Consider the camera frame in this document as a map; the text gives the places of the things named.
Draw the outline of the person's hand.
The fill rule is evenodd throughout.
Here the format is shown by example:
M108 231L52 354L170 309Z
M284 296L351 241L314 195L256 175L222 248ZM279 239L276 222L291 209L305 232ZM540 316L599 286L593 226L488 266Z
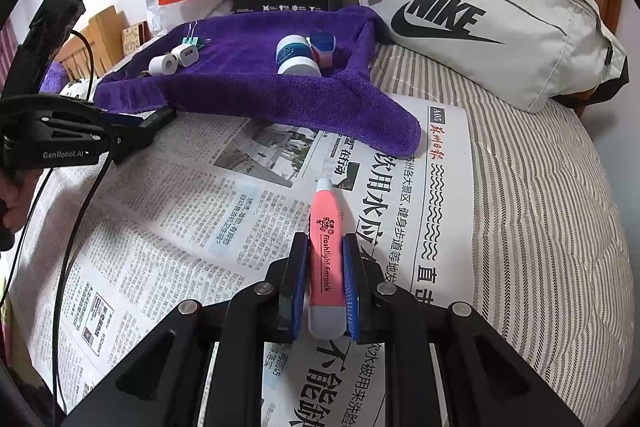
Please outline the person's hand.
M41 169L27 170L21 181L12 181L4 173L1 173L0 195L6 204L2 221L3 225L11 232L20 231L24 227L30 202L34 197L41 175Z

